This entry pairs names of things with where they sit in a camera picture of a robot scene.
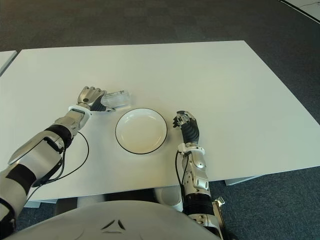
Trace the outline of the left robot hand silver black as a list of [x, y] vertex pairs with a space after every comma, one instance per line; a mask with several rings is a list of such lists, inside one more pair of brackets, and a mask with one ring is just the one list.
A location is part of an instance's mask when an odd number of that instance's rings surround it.
[[115, 112], [115, 108], [102, 104], [106, 91], [93, 86], [85, 86], [77, 98], [77, 105], [94, 112]]

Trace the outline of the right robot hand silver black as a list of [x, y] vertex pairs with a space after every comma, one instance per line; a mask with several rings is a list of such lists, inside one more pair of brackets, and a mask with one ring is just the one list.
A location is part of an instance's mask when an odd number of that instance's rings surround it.
[[173, 118], [173, 128], [179, 127], [185, 144], [198, 144], [200, 131], [196, 118], [188, 111], [179, 110]]

